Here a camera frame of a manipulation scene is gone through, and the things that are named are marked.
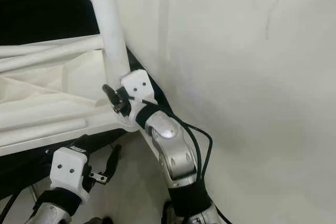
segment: black velcro strap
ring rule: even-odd
[[[175,214],[180,217],[193,216],[203,212],[212,204],[203,179],[188,186],[170,188],[169,194]]]
[[[145,123],[147,119],[158,110],[160,109],[157,106],[148,104],[139,111],[135,120],[140,125],[140,127],[145,129]]]
[[[63,188],[55,188],[55,190],[44,191],[36,201],[33,209],[34,211],[37,211],[42,203],[48,202],[55,204],[73,216],[77,211],[81,201],[82,200],[80,197],[78,197],[73,192]]]

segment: white backdrop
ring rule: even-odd
[[[173,110],[213,136],[206,184],[229,219],[334,224],[336,0],[117,2]]]

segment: white tube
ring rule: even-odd
[[[51,136],[63,132],[74,131],[85,128],[85,119],[73,119],[68,121],[43,124],[33,127],[22,128],[14,131],[0,132],[0,145],[8,145]]]
[[[119,78],[130,72],[123,34],[118,22],[114,0],[91,0],[110,64],[107,65],[109,84],[120,86]]]
[[[56,45],[0,46],[0,58],[31,54],[33,52],[50,49],[52,47],[56,47]]]
[[[29,66],[32,64],[53,60],[65,55],[79,54],[94,49],[103,48],[103,41],[100,35],[92,38],[75,41],[66,45],[50,48],[48,50],[28,54],[20,57],[11,57],[0,60],[0,72]]]

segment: white fabric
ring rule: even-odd
[[[117,3],[175,113],[213,136],[206,184],[229,219],[334,224],[335,0]]]
[[[85,116],[107,104],[101,90],[106,81],[101,50],[63,65],[1,75],[0,146],[86,127]]]
[[[19,45],[19,46],[0,46],[0,58],[11,56],[26,55],[33,52],[43,51],[55,47],[56,45]]]
[[[0,59],[0,73],[20,67],[26,67],[39,62],[54,60],[70,54],[78,54],[101,48],[103,48],[103,41],[100,35],[96,35],[91,38],[71,42],[58,47],[51,47],[49,49],[23,55],[21,57]]]

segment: black cable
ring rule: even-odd
[[[222,219],[223,221],[225,221],[227,224],[232,224],[232,222],[229,221],[229,220],[225,217],[225,215],[218,209],[218,207],[216,207],[216,209],[217,209],[217,213],[218,213],[218,215],[221,217],[221,219]]]
[[[168,116],[172,117],[173,119],[175,119],[176,121],[179,122],[179,124],[186,130],[186,132],[189,134],[191,140],[193,141],[193,144],[195,146],[195,150],[196,150],[196,159],[197,159],[197,175],[196,175],[196,179],[200,180],[201,179],[201,170],[202,170],[202,157],[201,157],[201,150],[199,148],[198,142],[195,138],[195,135],[192,133],[192,131],[189,129],[189,127],[187,126],[187,124],[185,122],[183,122],[180,118],[178,118],[174,113],[169,112],[167,110],[165,110],[164,108],[146,101],[146,100],[142,100],[143,103],[147,104],[147,105],[151,105],[151,106],[156,106],[158,107],[160,110],[164,111]]]
[[[208,139],[209,139],[209,146],[208,146],[208,150],[206,152],[206,157],[205,157],[205,161],[204,161],[204,165],[203,165],[203,169],[202,169],[202,178],[204,179],[205,177],[205,172],[206,169],[208,167],[208,163],[210,160],[210,155],[211,155],[211,151],[212,151],[212,146],[213,146],[213,140],[212,137],[205,131],[201,130],[200,128],[197,128],[191,124],[185,123],[189,128],[192,128],[198,132],[201,132],[203,135],[205,135]]]
[[[154,103],[151,103],[149,101],[145,101],[145,100],[142,100],[143,103],[147,104],[147,105],[153,105],[153,106],[156,106],[158,108],[160,108],[160,110],[162,110],[163,112],[165,112],[168,116],[172,117],[173,119],[175,119],[176,121],[179,122],[179,124],[187,131],[187,133],[189,134],[189,136],[191,137],[194,145],[195,145],[195,149],[196,149],[196,158],[197,158],[197,178],[199,176],[199,172],[201,172],[201,167],[202,167],[202,160],[201,160],[201,151],[199,149],[199,145],[198,145],[198,142],[194,136],[194,134],[191,132],[191,130],[189,128],[192,128],[193,130],[196,130],[200,133],[202,133],[203,135],[205,135],[208,139],[209,139],[209,146],[208,146],[208,150],[207,150],[207,153],[206,153],[206,157],[205,157],[205,161],[204,161],[204,166],[203,166],[203,169],[202,169],[202,173],[201,173],[201,176],[202,176],[202,179],[204,179],[204,176],[205,176],[205,172],[206,172],[206,169],[207,169],[207,166],[208,166],[208,163],[209,163],[209,160],[210,160],[210,155],[211,155],[211,151],[212,151],[212,146],[213,146],[213,139],[212,137],[205,131],[203,131],[202,129],[200,128],[197,128],[191,124],[188,124],[188,123],[185,123],[183,122],[180,118],[178,118],[174,113],[172,112],[169,112],[169,111],[166,111],[164,108],[161,108],[160,106],[154,104]],[[216,210],[217,210],[217,213],[218,215],[221,217],[221,219],[223,221],[225,221],[227,224],[232,224],[231,221],[229,221],[225,215],[218,209],[218,207],[216,207]],[[183,221],[182,221],[182,224],[186,224],[187,221],[188,221],[189,217],[188,216],[185,216]]]
[[[10,208],[12,207],[13,203],[15,202],[17,196],[19,196],[19,194],[21,193],[21,189],[16,191],[11,198],[9,199],[9,201],[7,202],[4,210],[2,210],[2,213],[0,215],[0,224],[2,224],[10,210]]]

